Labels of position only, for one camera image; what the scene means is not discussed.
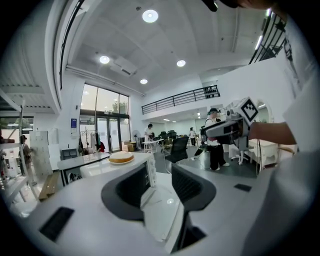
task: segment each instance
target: cake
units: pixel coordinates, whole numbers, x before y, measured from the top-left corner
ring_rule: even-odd
[[[115,164],[123,164],[134,159],[134,155],[131,152],[118,152],[109,157],[109,161]]]

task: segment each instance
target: white shirt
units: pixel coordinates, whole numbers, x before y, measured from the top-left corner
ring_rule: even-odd
[[[144,129],[144,141],[145,142],[149,141],[149,135],[151,135],[151,134],[152,134],[152,130],[151,129],[149,129],[148,127]]]
[[[320,148],[320,69],[299,27],[288,16],[285,35],[291,46],[292,60],[285,47],[277,58],[286,58],[285,73],[291,83],[293,104],[283,117],[301,152]]]
[[[189,135],[190,135],[190,139],[194,139],[196,137],[196,133],[194,130],[191,130]]]
[[[205,121],[205,124],[204,124],[204,127],[208,127],[208,126],[212,126],[214,125],[215,122],[211,119],[211,118],[208,118],[206,121]],[[217,140],[214,140],[214,141],[211,141],[209,140],[209,138],[206,140],[206,144],[209,145],[209,146],[218,146],[220,143],[217,141]]]

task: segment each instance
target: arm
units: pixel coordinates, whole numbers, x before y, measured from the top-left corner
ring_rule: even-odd
[[[284,145],[297,144],[286,122],[254,122],[250,127],[249,140],[251,139],[260,139]]]

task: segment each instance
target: floor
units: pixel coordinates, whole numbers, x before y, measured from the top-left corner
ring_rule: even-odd
[[[209,153],[202,153],[200,156],[194,156],[195,152],[197,151],[197,146],[188,146],[187,147],[187,154],[188,159],[184,159],[180,161],[180,164],[191,166],[198,169],[206,169],[206,162],[209,161]],[[171,170],[171,163],[166,161],[166,168],[165,168],[165,160],[164,155],[158,152],[154,153],[155,159],[155,167],[156,171],[159,173],[167,173],[166,168],[170,171]],[[224,153],[224,160],[230,164],[228,167],[220,167],[220,170],[215,171],[219,174],[230,175],[230,176],[238,176],[238,177],[245,177],[245,178],[256,178],[256,164],[255,162],[249,163],[244,161],[242,165],[238,165],[238,160],[234,159],[231,160],[229,158],[229,153]]]

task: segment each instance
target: doorway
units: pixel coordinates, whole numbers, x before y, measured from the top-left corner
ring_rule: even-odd
[[[100,141],[105,147],[104,152],[113,153],[122,150],[119,118],[97,117],[97,130]]]

